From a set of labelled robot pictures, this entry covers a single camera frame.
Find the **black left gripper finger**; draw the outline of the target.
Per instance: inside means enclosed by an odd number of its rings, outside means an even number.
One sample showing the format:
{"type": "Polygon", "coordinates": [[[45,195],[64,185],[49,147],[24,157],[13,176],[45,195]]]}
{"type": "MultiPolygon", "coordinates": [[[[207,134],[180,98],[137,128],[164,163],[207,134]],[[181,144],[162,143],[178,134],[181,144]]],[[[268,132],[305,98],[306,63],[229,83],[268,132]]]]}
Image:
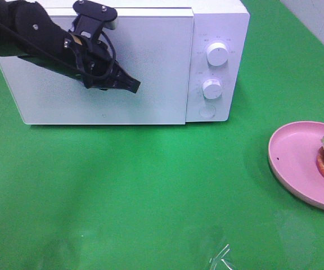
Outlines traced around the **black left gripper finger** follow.
{"type": "Polygon", "coordinates": [[[141,82],[128,75],[117,61],[114,62],[109,76],[105,80],[105,88],[123,89],[136,93],[141,82]]]}

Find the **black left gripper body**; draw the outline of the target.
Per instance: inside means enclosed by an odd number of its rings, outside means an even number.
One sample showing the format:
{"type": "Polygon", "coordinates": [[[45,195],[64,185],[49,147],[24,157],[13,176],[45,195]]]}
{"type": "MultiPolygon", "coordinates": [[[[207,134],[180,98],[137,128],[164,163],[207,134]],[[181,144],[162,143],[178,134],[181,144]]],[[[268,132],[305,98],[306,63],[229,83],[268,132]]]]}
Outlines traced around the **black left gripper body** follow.
{"type": "Polygon", "coordinates": [[[81,82],[86,88],[105,88],[115,59],[115,50],[109,39],[91,42],[86,36],[68,32],[65,39],[65,76],[81,82]]]}

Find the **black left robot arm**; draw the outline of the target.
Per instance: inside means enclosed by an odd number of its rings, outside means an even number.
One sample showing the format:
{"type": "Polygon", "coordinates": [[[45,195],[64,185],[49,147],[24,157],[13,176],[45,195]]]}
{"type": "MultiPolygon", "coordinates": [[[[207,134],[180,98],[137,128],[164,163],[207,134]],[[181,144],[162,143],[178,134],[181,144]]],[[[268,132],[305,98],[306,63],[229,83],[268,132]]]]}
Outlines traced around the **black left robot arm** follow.
{"type": "Polygon", "coordinates": [[[75,1],[70,30],[55,24],[38,2],[0,1],[0,57],[16,56],[75,79],[86,88],[137,92],[140,82],[116,60],[104,29],[113,29],[116,9],[92,1],[75,1]]]}

